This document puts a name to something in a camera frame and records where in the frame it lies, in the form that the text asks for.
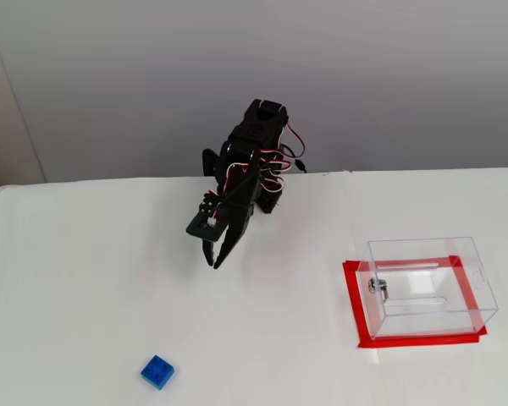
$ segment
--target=white tabletop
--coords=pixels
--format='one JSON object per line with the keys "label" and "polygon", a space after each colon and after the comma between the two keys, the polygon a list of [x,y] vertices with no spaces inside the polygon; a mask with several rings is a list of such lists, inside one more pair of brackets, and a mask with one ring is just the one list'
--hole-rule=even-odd
{"label": "white tabletop", "polygon": [[[216,271],[185,233],[212,179],[3,190],[0,405],[508,404],[508,169],[286,182]],[[480,344],[356,348],[340,263],[468,235],[500,307]]]}
{"label": "white tabletop", "polygon": [[399,406],[508,405],[508,169],[354,173],[352,229],[368,240],[472,236],[499,305],[480,344],[378,351]]}
{"label": "white tabletop", "polygon": [[185,232],[213,179],[3,190],[0,405],[383,404],[341,266],[348,176],[286,177],[218,270]]}

